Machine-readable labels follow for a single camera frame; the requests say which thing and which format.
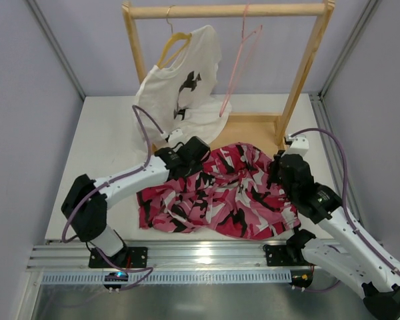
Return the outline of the pink camouflage trousers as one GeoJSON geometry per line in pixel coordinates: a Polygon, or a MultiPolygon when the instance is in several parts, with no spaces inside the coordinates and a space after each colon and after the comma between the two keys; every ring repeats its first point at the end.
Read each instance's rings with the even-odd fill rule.
{"type": "Polygon", "coordinates": [[[269,180],[274,162],[247,143],[216,149],[200,172],[138,192],[139,227],[165,233],[208,228],[248,240],[294,230],[301,224],[297,209],[269,180]]]}

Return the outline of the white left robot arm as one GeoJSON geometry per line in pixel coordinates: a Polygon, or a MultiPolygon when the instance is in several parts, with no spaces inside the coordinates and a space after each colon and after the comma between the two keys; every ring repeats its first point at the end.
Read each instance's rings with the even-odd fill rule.
{"type": "Polygon", "coordinates": [[[61,241],[78,238],[94,246],[94,260],[116,269],[126,264],[131,249],[108,225],[107,212],[118,202],[148,188],[168,181],[190,177],[203,168],[211,149],[206,142],[192,137],[186,143],[148,151],[144,163],[115,175],[92,179],[78,176],[63,204],[61,212],[67,222],[61,241]]]}

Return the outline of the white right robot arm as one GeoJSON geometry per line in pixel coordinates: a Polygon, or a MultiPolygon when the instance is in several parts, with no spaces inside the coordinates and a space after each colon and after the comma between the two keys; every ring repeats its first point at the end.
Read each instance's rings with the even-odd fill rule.
{"type": "Polygon", "coordinates": [[[350,287],[376,319],[400,318],[400,262],[392,257],[345,211],[343,201],[326,185],[315,182],[299,154],[278,152],[269,166],[298,213],[330,234],[346,254],[330,248],[312,232],[299,229],[287,240],[290,253],[321,267],[350,287]]]}

